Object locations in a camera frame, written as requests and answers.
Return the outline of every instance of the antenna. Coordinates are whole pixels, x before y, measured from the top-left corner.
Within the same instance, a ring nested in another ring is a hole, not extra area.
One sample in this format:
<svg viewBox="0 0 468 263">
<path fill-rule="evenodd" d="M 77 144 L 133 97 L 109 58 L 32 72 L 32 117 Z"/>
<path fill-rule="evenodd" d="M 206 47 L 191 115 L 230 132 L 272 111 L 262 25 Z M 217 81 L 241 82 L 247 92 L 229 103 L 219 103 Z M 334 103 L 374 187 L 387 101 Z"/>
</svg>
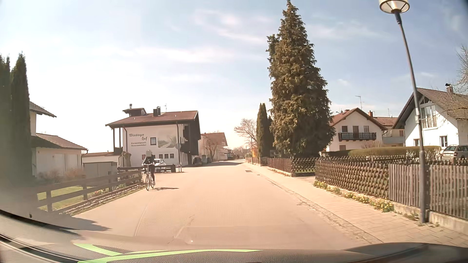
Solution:
<svg viewBox="0 0 468 263">
<path fill-rule="evenodd" d="M 362 110 L 362 100 L 361 100 L 361 96 L 355 96 L 355 97 L 359 97 L 359 103 L 361 103 L 361 110 Z"/>
</svg>

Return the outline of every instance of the utility box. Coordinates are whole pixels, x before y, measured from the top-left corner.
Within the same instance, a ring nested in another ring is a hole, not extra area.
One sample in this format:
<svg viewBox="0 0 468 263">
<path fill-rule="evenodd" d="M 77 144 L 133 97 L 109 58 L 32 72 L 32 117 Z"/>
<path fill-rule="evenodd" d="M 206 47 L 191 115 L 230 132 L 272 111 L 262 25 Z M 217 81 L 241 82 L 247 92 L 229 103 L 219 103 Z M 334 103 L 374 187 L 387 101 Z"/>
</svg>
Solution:
<svg viewBox="0 0 468 263">
<path fill-rule="evenodd" d="M 83 169 L 86 174 L 86 178 L 96 178 L 105 175 L 116 175 L 117 174 L 117 162 L 106 161 L 106 162 L 87 162 L 83 163 Z M 88 186 L 98 186 L 109 183 L 109 180 L 102 180 L 98 182 L 89 183 Z"/>
</svg>

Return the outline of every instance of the bicycle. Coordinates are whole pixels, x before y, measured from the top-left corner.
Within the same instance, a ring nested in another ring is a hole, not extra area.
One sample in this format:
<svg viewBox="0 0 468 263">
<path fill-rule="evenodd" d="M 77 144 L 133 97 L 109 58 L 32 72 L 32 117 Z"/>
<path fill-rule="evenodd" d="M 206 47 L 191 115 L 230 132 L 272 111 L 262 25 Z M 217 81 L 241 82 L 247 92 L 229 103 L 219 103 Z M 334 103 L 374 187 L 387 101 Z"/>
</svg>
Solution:
<svg viewBox="0 0 468 263">
<path fill-rule="evenodd" d="M 146 190 L 149 191 L 149 186 L 151 185 L 151 189 L 154 189 L 155 182 L 153 180 L 154 172 L 151 171 L 151 169 L 148 166 L 145 166 L 145 185 L 146 185 Z"/>
</svg>

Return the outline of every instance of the windshield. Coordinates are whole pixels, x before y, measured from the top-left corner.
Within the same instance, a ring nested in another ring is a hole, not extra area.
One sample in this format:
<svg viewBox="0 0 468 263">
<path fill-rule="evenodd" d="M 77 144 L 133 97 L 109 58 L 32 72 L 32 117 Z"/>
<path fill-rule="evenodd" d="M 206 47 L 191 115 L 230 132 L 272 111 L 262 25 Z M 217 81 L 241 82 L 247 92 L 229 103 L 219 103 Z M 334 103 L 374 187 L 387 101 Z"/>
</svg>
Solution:
<svg viewBox="0 0 468 263">
<path fill-rule="evenodd" d="M 468 4 L 350 3 L 0 0 L 0 235 L 468 247 Z"/>
</svg>

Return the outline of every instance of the hedge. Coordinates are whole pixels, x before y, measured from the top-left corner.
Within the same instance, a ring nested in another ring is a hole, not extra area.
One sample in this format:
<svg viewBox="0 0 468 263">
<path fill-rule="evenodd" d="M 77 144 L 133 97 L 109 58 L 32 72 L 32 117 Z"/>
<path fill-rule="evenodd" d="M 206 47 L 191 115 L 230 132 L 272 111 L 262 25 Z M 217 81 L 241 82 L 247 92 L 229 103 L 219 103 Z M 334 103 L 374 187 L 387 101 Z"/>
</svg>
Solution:
<svg viewBox="0 0 468 263">
<path fill-rule="evenodd" d="M 440 146 L 424 146 L 426 151 L 437 150 L 440 151 Z M 414 152 L 416 156 L 419 155 L 419 146 L 397 146 L 397 147 L 375 147 L 366 149 L 355 149 L 335 152 L 324 152 L 324 154 L 331 157 L 343 156 L 384 156 L 384 155 L 402 155 L 408 151 Z"/>
</svg>

